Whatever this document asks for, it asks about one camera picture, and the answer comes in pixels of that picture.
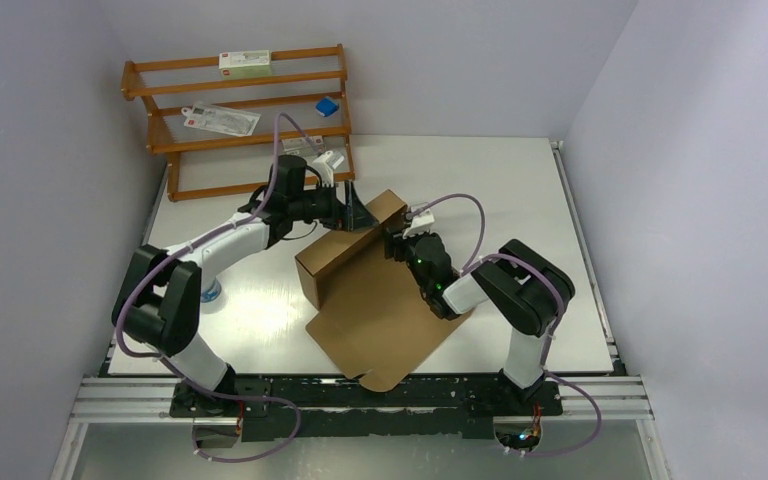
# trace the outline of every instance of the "gray wall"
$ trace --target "gray wall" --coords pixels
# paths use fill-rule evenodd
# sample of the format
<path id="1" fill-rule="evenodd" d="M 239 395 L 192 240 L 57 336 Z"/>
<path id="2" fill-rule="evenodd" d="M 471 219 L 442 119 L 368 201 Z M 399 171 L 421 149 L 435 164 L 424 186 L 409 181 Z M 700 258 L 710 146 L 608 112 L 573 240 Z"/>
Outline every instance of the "gray wall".
<path id="1" fill-rule="evenodd" d="M 0 1 L 0 479 L 48 478 L 159 180 L 95 1 Z"/>
<path id="2" fill-rule="evenodd" d="M 637 3 L 102 2 L 135 61 L 343 43 L 355 133 L 552 138 L 566 133 Z"/>
<path id="3" fill-rule="evenodd" d="M 566 161 L 676 478 L 768 478 L 768 0 L 641 0 Z"/>

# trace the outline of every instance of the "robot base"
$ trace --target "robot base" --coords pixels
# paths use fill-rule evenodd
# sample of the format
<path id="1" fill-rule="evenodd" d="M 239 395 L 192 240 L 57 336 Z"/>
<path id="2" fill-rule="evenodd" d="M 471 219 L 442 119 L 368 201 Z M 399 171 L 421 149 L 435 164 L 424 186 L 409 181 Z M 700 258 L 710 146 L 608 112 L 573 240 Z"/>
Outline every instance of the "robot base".
<path id="1" fill-rule="evenodd" d="M 176 387 L 171 417 L 239 414 L 239 405 L 234 402 L 224 402 L 218 414 L 211 414 L 209 410 L 214 408 L 191 403 L 188 389 L 180 384 Z M 237 389 L 243 395 L 288 398 L 303 408 L 299 437 L 460 434 L 467 439 L 493 439 L 493 417 L 530 417 L 535 403 L 540 404 L 543 416 L 563 413 L 556 383 L 540 383 L 523 401 L 523 392 L 501 373 L 409 375 L 387 393 L 370 392 L 343 377 L 240 375 Z M 295 413 L 283 405 L 252 403 L 246 407 L 252 411 L 244 413 L 241 440 L 245 442 L 283 438 L 296 421 Z"/>

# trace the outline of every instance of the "white table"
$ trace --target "white table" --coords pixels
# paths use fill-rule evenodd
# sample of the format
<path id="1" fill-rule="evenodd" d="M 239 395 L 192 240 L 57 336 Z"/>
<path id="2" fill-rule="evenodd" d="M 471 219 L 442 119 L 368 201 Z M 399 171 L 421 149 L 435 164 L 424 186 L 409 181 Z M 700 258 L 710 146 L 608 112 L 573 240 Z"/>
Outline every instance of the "white table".
<path id="1" fill-rule="evenodd" d="M 391 189 L 409 204 L 447 193 L 476 196 L 487 214 L 482 254 L 518 238 L 572 278 L 575 298 L 557 331 L 547 367 L 556 372 L 609 372 L 611 358 L 579 248 L 563 185 L 546 139 L 354 136 L 356 187 L 364 201 Z M 265 179 L 271 147 L 262 158 L 207 152 L 185 158 L 181 189 Z M 171 203 L 165 195 L 149 243 L 165 247 L 223 222 L 248 195 Z M 466 200 L 435 207 L 454 263 L 466 261 L 478 235 L 478 213 Z M 308 231 L 299 223 L 291 236 Z M 238 373 L 336 374 L 339 370 L 305 331 L 316 314 L 299 286 L 293 256 L 325 233 L 279 242 L 223 272 L 220 299 L 202 305 L 199 330 Z M 456 330 L 417 373 L 495 372 L 504 364 L 511 327 L 490 302 Z M 162 365 L 114 352 L 111 375 L 168 374 Z"/>

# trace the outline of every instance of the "medicine box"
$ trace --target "medicine box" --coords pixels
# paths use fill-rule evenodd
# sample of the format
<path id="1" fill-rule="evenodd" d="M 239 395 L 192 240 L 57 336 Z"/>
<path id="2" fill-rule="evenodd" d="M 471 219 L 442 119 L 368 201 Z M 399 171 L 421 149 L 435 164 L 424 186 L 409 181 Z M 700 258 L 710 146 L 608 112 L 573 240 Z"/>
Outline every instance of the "medicine box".
<path id="1" fill-rule="evenodd" d="M 312 155 L 319 155 L 321 152 L 325 151 L 325 139 L 322 138 L 322 135 L 313 135 L 310 139 L 313 141 L 313 144 L 316 145 L 316 150 L 311 148 L 304 138 L 287 138 L 281 140 L 281 144 L 284 147 L 284 154 L 309 157 Z"/>
<path id="2" fill-rule="evenodd" d="M 272 56 L 269 50 L 221 53 L 219 75 L 223 80 L 272 75 Z"/>

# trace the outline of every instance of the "cardboard box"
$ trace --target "cardboard box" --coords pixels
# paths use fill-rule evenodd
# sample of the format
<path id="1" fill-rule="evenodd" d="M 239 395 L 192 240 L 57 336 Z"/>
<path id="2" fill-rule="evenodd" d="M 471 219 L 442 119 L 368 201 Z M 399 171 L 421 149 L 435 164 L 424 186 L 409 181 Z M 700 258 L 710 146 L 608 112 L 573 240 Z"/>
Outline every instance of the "cardboard box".
<path id="1" fill-rule="evenodd" d="M 384 258 L 382 231 L 407 205 L 387 190 L 367 204 L 381 223 L 328 232 L 296 255 L 305 296 L 319 310 L 307 331 L 347 378 L 392 390 L 469 318 L 437 318 L 404 263 Z"/>

